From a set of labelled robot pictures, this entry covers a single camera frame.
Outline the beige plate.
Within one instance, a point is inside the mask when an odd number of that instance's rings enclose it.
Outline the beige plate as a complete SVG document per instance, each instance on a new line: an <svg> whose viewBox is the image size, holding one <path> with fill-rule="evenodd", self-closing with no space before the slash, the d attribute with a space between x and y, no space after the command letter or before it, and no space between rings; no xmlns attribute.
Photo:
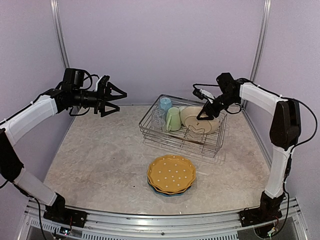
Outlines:
<svg viewBox="0 0 320 240"><path fill-rule="evenodd" d="M202 110L200 106L187 106L180 112L180 119L182 124L196 134L211 134L215 132L219 126L220 121L216 118L214 120L198 120L197 116Z"/></svg>

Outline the yellow dotted plate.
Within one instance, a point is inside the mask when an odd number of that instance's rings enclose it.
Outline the yellow dotted plate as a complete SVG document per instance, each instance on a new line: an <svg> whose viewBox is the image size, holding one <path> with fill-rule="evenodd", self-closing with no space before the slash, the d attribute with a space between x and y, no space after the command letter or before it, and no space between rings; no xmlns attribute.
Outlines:
<svg viewBox="0 0 320 240"><path fill-rule="evenodd" d="M176 193L176 192L179 192L179 191L182 191L182 190L184 190L184 189L186 189L186 188L188 188L188 187L192 187L193 186L193 184L191 183L191 184L189 184L188 186L171 186L171 185L168 185L168 188L165 188L164 186L161 188L161 187L159 187L159 186L157 186L156 184L153 184L151 181L150 181L150 179L149 178L147 178L147 181L149 181L154 187L156 187L157 189L159 189L159 190L161 190L161 191L164 191L164 192L174 192L174 193Z"/></svg>
<svg viewBox="0 0 320 240"><path fill-rule="evenodd" d="M147 178L160 188L188 186L196 180L196 168L186 157L167 154L150 163Z"/></svg>

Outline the blue dotted plate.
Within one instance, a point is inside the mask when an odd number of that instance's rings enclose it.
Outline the blue dotted plate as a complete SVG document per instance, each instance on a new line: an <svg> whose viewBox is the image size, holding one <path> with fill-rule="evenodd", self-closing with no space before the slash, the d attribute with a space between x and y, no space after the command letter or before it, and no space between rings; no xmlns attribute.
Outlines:
<svg viewBox="0 0 320 240"><path fill-rule="evenodd" d="M173 196L180 196L182 194L184 194L187 190L189 190L191 188L191 186L189 186L186 189L183 189L182 191L178 191L178 192L165 192L162 190L159 190L158 188L156 188L155 186L153 186L149 181L147 182L148 185L153 189L153 191L157 194L163 195L163 196L168 196L168 197L173 197Z"/></svg>

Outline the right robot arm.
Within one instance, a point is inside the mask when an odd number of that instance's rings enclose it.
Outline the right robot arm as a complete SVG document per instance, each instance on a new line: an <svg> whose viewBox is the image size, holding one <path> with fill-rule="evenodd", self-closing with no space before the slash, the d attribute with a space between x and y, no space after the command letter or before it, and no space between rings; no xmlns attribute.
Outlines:
<svg viewBox="0 0 320 240"><path fill-rule="evenodd" d="M261 194L258 208L242 211L250 214L260 222L275 218L280 212L280 205L285 197L285 184L291 171L292 152L301 134L300 108L294 100L284 99L246 78L234 79L229 72L216 78L216 86L222 94L214 97L204 90L203 84L193 84L193 94L206 100L196 117L199 121L213 120L229 106L247 101L265 110L273 117L269 130L273 145L270 175L267 185Z"/></svg>

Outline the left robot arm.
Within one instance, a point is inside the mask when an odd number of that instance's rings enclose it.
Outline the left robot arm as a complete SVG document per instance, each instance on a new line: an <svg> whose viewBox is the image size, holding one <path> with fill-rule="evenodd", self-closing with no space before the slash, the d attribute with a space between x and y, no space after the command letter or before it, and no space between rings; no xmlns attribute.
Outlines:
<svg viewBox="0 0 320 240"><path fill-rule="evenodd" d="M63 223L70 218L66 200L33 174L28 172L14 150L18 141L37 125L62 111L75 107L93 109L101 117L120 111L112 101L126 98L123 90L110 82L110 76L90 82L94 90L84 88L84 81L93 76L84 69L66 68L62 81L55 88L41 93L29 105L0 123L0 174L18 189L45 204L47 213Z"/></svg>

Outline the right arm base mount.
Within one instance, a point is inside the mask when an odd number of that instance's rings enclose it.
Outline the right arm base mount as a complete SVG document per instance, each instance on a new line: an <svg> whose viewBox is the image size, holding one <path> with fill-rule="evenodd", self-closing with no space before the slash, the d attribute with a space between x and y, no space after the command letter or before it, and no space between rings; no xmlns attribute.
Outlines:
<svg viewBox="0 0 320 240"><path fill-rule="evenodd" d="M282 217L282 212L277 210L275 212L262 212L260 208L245 208L239 212L239 218L242 227L248 227L253 225L258 225L262 223L266 223L269 221L273 221L276 219L280 219Z"/></svg>

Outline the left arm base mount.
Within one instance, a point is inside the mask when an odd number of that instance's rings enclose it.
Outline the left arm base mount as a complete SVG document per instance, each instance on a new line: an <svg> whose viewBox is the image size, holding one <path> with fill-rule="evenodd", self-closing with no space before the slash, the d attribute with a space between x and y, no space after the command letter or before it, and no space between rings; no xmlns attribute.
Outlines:
<svg viewBox="0 0 320 240"><path fill-rule="evenodd" d="M88 214L85 211L66 208L60 215L58 215L56 212L46 210L43 214L43 217L46 220L68 225L70 227L84 228L87 215Z"/></svg>

